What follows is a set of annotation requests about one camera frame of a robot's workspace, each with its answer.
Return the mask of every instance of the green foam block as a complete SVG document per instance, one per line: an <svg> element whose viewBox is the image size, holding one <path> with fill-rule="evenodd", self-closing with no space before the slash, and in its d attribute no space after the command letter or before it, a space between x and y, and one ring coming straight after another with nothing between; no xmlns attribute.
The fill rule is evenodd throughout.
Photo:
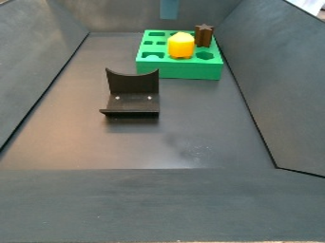
<svg viewBox="0 0 325 243"><path fill-rule="evenodd" d="M220 80L224 67L218 46L196 47L190 59L173 59L167 54L167 38L178 30L147 29L143 33L138 56L138 74L159 69L161 78ZM194 31L182 31L194 35Z"/></svg>

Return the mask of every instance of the cutout hole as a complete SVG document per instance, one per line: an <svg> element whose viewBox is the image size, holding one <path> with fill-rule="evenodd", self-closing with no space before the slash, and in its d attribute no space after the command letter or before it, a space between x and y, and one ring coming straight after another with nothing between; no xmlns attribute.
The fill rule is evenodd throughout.
<svg viewBox="0 0 325 243"><path fill-rule="evenodd" d="M165 36L165 32L150 32L149 36Z"/></svg>
<svg viewBox="0 0 325 243"><path fill-rule="evenodd" d="M201 51L196 54L197 58L204 59L204 60L210 60L214 58L214 55L208 52L208 51Z"/></svg>
<svg viewBox="0 0 325 243"><path fill-rule="evenodd" d="M159 58L163 58L165 56L165 53L163 52L142 52L142 58L147 58L149 56L155 56L155 57L159 57Z"/></svg>

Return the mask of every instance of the green tray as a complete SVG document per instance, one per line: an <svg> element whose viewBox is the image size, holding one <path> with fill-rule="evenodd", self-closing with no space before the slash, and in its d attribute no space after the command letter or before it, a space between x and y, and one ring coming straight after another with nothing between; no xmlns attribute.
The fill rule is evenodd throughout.
<svg viewBox="0 0 325 243"><path fill-rule="evenodd" d="M137 56L138 74L158 68L161 78L220 80L224 62L214 37L210 47L196 47L190 59L173 59L167 54L167 38L178 31L145 31ZM182 32L194 35L194 31Z"/></svg>

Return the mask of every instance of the gray wall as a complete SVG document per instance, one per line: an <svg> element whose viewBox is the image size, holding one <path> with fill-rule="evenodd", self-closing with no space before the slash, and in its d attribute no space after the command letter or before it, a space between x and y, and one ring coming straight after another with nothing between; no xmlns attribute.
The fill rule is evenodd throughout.
<svg viewBox="0 0 325 243"><path fill-rule="evenodd" d="M54 0L0 6L0 147L86 36Z"/></svg>
<svg viewBox="0 0 325 243"><path fill-rule="evenodd" d="M217 36L277 165L325 176L325 23L245 0Z"/></svg>
<svg viewBox="0 0 325 243"><path fill-rule="evenodd" d="M135 32L218 26L241 0L181 0L178 20L161 19L159 0L59 0L90 31Z"/></svg>

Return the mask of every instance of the gray floor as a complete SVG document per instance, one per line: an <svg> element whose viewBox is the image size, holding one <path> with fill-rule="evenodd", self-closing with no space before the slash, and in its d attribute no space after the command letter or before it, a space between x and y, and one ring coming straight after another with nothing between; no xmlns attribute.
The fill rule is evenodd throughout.
<svg viewBox="0 0 325 243"><path fill-rule="evenodd" d="M158 120L107 120L99 113L110 94L105 68L137 73L141 36L87 38L0 169L273 168L228 66L220 82L161 80Z"/></svg>
<svg viewBox="0 0 325 243"><path fill-rule="evenodd" d="M0 240L324 241L325 180L274 169L228 66L162 80L157 122L99 113L139 39L87 38L2 152Z"/></svg>

